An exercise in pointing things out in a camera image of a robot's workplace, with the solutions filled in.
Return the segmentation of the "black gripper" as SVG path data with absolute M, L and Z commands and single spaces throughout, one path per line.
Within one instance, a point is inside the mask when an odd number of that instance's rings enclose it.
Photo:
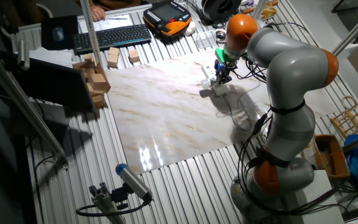
M 219 87 L 224 85 L 232 80 L 230 72 L 234 70 L 232 65 L 226 65 L 221 63 L 219 60 L 214 62 L 215 77 L 214 77 L 214 86 Z

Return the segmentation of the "person's bare hand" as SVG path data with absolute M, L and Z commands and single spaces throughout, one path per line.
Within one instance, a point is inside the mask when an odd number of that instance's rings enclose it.
M 106 18 L 106 12 L 103 8 L 93 5 L 90 7 L 91 16 L 94 22 L 104 20 Z

